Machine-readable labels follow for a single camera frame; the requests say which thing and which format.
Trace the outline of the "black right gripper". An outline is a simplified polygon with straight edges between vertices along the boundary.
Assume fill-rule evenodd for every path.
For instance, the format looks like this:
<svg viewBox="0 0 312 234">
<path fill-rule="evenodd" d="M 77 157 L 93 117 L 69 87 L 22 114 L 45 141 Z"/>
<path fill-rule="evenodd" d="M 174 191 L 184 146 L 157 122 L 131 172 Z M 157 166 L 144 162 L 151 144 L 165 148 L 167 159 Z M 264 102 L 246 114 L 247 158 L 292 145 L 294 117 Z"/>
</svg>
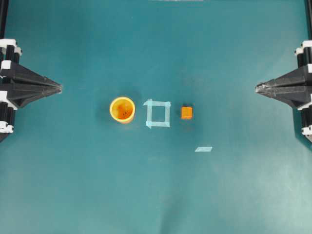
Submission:
<svg viewBox="0 0 312 234">
<path fill-rule="evenodd" d="M 255 92 L 281 101 L 301 113 L 302 135 L 312 141 L 312 41 L 305 40 L 295 50 L 297 69 L 278 78 L 261 82 Z M 305 86 L 306 88 L 289 88 Z"/>
</svg>

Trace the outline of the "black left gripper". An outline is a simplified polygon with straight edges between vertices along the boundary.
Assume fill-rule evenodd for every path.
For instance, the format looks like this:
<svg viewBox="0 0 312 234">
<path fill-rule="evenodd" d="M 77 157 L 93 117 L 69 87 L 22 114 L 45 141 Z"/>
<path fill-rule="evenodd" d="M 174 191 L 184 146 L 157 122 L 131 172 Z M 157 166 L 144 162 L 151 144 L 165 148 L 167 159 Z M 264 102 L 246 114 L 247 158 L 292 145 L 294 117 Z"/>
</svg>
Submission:
<svg viewBox="0 0 312 234">
<path fill-rule="evenodd" d="M 62 85 L 41 76 L 18 64 L 22 49 L 15 39 L 0 40 L 0 71 L 9 69 L 14 81 L 21 81 L 35 85 L 10 85 L 11 78 L 0 75 L 0 141 L 4 141 L 14 132 L 17 107 L 26 105 L 62 92 Z"/>
</svg>

